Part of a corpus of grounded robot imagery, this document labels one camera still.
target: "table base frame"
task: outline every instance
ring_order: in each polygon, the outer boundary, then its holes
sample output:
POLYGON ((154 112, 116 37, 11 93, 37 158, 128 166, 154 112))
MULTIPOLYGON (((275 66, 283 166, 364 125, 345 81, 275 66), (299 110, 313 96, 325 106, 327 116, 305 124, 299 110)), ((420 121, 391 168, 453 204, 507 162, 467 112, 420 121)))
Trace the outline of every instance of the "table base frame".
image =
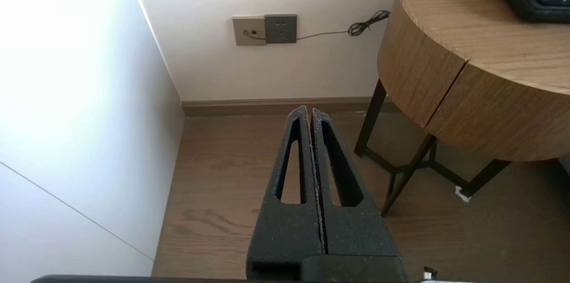
POLYGON ((499 172, 507 167, 509 163, 511 163, 509 161, 493 159, 491 163, 489 163, 485 168, 481 170, 481 172, 479 172, 471 181, 468 182, 436 161, 437 137, 428 133, 408 165, 392 165, 389 161, 366 146, 368 139, 370 138, 370 134, 372 133, 374 125, 378 119, 380 110, 382 109, 385 98, 386 90, 384 89, 382 82, 378 80, 378 84, 376 85, 374 95, 372 96, 372 100, 370 101, 370 105, 364 119, 364 124, 362 125, 360 135, 358 136, 358 141, 356 142, 356 147, 354 148, 354 153, 356 155, 359 157, 365 155, 390 173, 390 181, 388 183, 386 201, 381 211, 382 216, 385 216, 388 213, 395 200, 401 194, 403 188, 407 185, 407 182, 409 182, 411 179, 415 170, 419 168, 429 167, 432 170, 438 172, 444 178, 453 182, 456 186, 460 186, 460 193, 463 196, 470 198, 491 179, 493 179, 493 177, 495 177, 497 174, 499 174, 499 172), (429 157, 427 161, 423 161, 423 158, 428 154, 428 152, 429 157), (396 175, 400 173, 403 173, 403 176, 395 186, 396 175))

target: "gray power socket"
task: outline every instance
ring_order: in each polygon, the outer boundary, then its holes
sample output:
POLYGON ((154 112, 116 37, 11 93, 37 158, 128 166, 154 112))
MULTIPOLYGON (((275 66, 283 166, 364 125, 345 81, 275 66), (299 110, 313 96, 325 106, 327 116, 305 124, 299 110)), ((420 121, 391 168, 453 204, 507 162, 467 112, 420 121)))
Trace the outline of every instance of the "gray power socket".
POLYGON ((297 15, 265 15, 265 43, 297 42, 297 15))

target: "beige wall plate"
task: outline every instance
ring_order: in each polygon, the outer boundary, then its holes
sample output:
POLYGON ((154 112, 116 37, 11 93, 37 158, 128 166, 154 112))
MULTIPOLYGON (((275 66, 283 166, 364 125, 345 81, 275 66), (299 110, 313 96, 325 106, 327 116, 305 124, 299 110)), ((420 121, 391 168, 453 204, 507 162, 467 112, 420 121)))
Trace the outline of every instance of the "beige wall plate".
POLYGON ((249 36, 265 38, 265 17, 263 16, 246 16, 232 17, 234 23, 234 34, 236 35, 236 45, 238 46, 255 46, 265 45, 265 39, 256 40, 244 35, 247 31, 249 36))

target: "black metal table leg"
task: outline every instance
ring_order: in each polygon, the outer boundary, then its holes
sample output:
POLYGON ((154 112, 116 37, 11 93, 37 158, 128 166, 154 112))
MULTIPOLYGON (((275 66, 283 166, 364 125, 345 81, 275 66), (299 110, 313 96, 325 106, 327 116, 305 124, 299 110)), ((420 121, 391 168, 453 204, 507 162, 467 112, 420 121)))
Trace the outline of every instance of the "black metal table leg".
POLYGON ((362 129, 360 129, 358 141, 356 141, 356 147, 354 148, 354 153, 359 157, 362 157, 362 154, 366 149, 366 144, 368 143, 372 129, 374 129, 374 124, 376 123, 378 114, 382 109, 382 104, 384 103, 385 98, 386 90, 384 89, 382 82, 378 80, 370 105, 368 106, 368 111, 366 112, 366 117, 364 118, 364 124, 362 125, 362 129))
POLYGON ((411 176, 414 175, 415 170, 419 167, 419 164, 426 156, 426 154, 428 153, 428 151, 430 150, 435 141, 436 137, 431 134, 428 134, 425 137, 425 139, 423 139, 422 145, 420 145, 418 151, 411 159, 410 165, 408 169, 404 172, 402 179, 399 180, 399 183, 395 191, 392 192, 391 195, 386 198, 386 203, 384 204, 381 212, 382 216, 385 216, 387 212, 390 210, 391 206, 394 204, 395 200, 398 198, 399 194, 402 192, 407 182, 411 179, 411 176))
POLYGON ((386 197, 388 198, 394 191, 395 174, 390 174, 390 180, 388 182, 388 190, 386 192, 386 197))
POLYGON ((428 162, 430 164, 435 163, 436 161, 436 153, 437 153, 437 139, 433 142, 431 149, 429 149, 429 159, 428 162))
POLYGON ((461 193, 470 198, 477 192, 477 190, 480 190, 510 163, 511 162, 509 161, 493 159, 493 161, 483 168, 483 170, 479 172, 479 174, 477 174, 477 176, 475 176, 466 186, 462 187, 461 193))

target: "round wooden side table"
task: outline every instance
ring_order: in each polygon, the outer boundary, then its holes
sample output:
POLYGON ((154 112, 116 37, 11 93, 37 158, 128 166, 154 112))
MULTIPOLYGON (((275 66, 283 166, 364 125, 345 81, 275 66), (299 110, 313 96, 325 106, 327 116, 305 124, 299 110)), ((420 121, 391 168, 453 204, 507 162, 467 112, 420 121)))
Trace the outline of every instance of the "round wooden side table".
POLYGON ((392 175, 383 214, 417 168, 468 201, 511 161, 570 153, 570 24, 525 23, 505 0, 395 0, 378 73, 354 151, 392 175), (366 147, 386 93, 428 133, 407 166, 366 147), (467 182, 436 162, 437 139, 493 161, 467 182))

